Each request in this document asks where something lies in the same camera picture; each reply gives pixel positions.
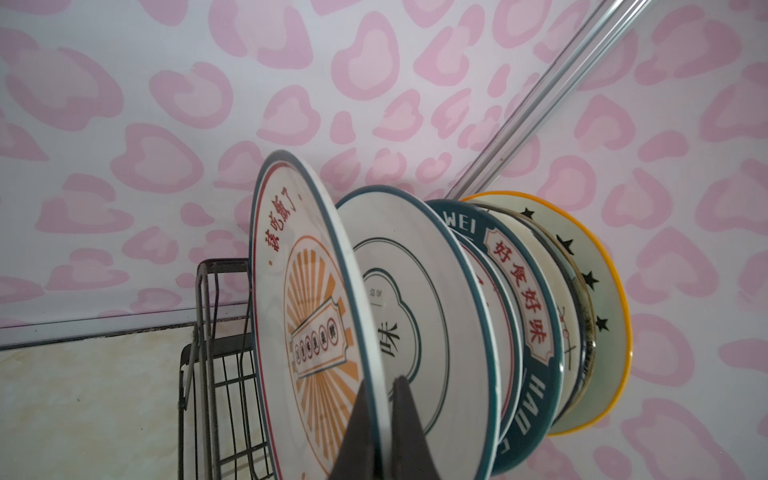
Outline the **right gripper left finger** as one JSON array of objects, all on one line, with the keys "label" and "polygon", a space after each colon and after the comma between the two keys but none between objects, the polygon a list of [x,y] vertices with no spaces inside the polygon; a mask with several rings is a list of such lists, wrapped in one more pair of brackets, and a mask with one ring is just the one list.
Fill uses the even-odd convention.
[{"label": "right gripper left finger", "polygon": [[349,423],[329,480],[372,480],[375,449],[367,402],[366,383],[359,386]]}]

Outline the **large orange sunburst plate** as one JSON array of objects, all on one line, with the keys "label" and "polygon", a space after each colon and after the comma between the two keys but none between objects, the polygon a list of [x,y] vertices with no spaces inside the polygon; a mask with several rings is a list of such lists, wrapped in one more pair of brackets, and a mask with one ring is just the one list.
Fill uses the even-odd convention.
[{"label": "large orange sunburst plate", "polygon": [[256,181],[250,275],[261,411],[277,476],[327,478],[362,402],[373,472],[389,477],[390,407],[363,276],[321,179],[285,150],[266,158]]}]

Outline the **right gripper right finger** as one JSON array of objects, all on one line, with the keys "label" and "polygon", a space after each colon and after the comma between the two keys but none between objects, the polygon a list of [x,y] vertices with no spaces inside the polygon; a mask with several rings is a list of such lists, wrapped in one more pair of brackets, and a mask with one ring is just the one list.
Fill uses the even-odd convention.
[{"label": "right gripper right finger", "polygon": [[399,480],[438,480],[410,384],[405,376],[393,383],[392,475]]}]

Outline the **white plate grey cloud outline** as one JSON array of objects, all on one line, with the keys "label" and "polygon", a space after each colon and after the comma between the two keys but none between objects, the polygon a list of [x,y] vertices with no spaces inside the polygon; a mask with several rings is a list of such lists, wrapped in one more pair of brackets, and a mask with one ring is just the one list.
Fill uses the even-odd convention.
[{"label": "white plate grey cloud outline", "polygon": [[426,202],[361,187],[337,204],[363,275],[389,382],[409,382],[442,479],[487,479],[501,409],[484,294],[458,239]]}]

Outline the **green rim lettered plate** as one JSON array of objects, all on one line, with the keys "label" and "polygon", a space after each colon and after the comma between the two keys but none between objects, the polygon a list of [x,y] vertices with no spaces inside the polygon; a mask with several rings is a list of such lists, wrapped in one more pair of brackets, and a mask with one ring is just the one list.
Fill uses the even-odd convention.
[{"label": "green rim lettered plate", "polygon": [[558,410],[564,367],[554,296],[518,222],[469,202],[442,199],[427,204],[502,272],[519,312],[521,394],[492,467],[494,475],[503,474],[523,463],[542,443]]}]

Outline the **star and cat plate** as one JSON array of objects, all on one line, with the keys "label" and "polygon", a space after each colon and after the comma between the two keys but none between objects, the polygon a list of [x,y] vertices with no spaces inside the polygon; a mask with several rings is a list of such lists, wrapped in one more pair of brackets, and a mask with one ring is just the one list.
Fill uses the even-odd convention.
[{"label": "star and cat plate", "polygon": [[544,230],[566,254],[589,294],[597,359],[585,392],[575,406],[554,423],[555,437],[599,423],[621,398],[632,365],[633,339],[629,304],[621,279],[603,242],[582,222],[562,208],[533,195],[491,191],[466,199],[507,216],[525,217]]}]

